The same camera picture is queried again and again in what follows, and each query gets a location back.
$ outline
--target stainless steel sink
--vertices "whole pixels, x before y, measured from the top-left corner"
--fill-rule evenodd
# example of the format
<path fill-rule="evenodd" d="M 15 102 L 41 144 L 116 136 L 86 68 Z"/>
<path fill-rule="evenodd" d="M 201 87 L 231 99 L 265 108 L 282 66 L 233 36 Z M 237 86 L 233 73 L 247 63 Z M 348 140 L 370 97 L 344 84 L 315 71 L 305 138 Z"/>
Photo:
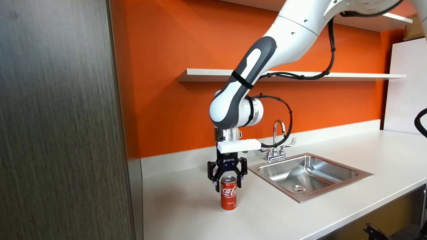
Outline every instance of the stainless steel sink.
<path fill-rule="evenodd" d="M 372 175 L 310 153 L 248 168 L 299 203 Z"/>

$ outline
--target sink drain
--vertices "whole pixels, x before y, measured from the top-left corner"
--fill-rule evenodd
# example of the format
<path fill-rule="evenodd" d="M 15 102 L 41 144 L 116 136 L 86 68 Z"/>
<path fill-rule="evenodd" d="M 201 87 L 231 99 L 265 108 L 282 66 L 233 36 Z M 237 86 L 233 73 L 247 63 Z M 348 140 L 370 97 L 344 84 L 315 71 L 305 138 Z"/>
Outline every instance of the sink drain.
<path fill-rule="evenodd" d="M 295 192 L 305 192 L 305 191 L 307 191 L 307 189 L 305 189 L 305 187 L 303 187 L 301 185 L 295 185 L 295 186 L 293 186 L 292 190 L 294 190 Z"/>

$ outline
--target red soda can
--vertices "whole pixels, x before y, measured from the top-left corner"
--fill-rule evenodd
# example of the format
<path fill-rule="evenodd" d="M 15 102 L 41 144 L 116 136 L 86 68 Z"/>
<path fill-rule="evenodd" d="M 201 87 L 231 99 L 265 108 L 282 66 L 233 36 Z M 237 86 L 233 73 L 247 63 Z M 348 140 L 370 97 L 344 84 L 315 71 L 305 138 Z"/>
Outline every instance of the red soda can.
<path fill-rule="evenodd" d="M 237 182 L 233 176 L 221 179 L 221 207 L 224 210 L 233 210 L 237 206 Z"/>

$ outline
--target chrome faucet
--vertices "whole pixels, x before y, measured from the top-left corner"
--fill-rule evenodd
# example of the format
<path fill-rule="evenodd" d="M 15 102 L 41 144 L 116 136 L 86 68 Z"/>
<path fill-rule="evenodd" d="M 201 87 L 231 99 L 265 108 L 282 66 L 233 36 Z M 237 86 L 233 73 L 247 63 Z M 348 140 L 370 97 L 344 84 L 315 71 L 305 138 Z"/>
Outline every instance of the chrome faucet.
<path fill-rule="evenodd" d="M 273 130 L 274 130 L 274 133 L 273 133 L 273 145 L 276 145 L 276 143 L 277 143 L 277 139 L 276 139 L 277 134 L 276 134 L 276 131 L 277 131 L 277 124 L 278 123 L 280 123 L 280 125 L 282 126 L 282 134 L 286 135 L 285 124 L 282 121 L 280 121 L 280 120 L 276 120 L 274 122 L 274 127 L 273 127 Z M 285 145 L 285 146 L 280 146 L 279 153 L 277 153 L 277 148 L 276 147 L 273 147 L 272 150 L 270 150 L 268 148 L 266 150 L 260 150 L 260 151 L 261 152 L 266 152 L 265 160 L 267 160 L 267 161 L 280 160 L 280 159 L 283 159 L 283 158 L 286 157 L 285 148 L 292 147 L 295 144 L 295 142 L 296 142 L 296 138 L 293 138 L 290 144 Z"/>

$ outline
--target dark wood door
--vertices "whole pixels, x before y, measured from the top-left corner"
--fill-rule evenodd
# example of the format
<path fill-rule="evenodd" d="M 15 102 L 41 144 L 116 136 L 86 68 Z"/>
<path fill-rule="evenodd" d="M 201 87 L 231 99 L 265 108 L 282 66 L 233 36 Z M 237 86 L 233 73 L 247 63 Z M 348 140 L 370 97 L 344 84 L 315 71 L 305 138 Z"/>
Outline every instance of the dark wood door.
<path fill-rule="evenodd" d="M 0 239 L 134 239 L 106 0 L 0 0 Z"/>

